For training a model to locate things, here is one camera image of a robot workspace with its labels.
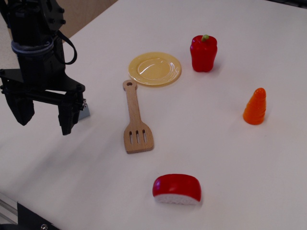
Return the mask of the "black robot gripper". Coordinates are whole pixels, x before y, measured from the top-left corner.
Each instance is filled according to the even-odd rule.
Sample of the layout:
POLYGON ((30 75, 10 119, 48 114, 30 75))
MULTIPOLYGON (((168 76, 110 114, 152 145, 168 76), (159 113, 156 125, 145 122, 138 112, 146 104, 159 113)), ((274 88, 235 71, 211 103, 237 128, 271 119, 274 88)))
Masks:
POLYGON ((19 68, 2 69, 1 90, 17 122, 25 126, 34 116, 33 101, 55 104, 62 134, 68 135, 86 106, 85 86, 65 73, 63 44, 47 40, 39 46, 11 43, 19 68))

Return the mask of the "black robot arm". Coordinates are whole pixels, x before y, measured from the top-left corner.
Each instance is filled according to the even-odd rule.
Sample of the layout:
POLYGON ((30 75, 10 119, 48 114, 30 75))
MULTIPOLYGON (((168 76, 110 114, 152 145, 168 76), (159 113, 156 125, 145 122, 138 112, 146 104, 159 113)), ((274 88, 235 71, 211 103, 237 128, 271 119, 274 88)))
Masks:
POLYGON ((0 89, 9 108, 26 125, 35 113, 35 101, 56 105, 62 133, 68 135, 86 100, 85 86, 65 72, 63 43, 69 39, 60 31, 64 9, 55 0, 3 0, 0 12, 19 63, 18 69, 0 71, 0 89))

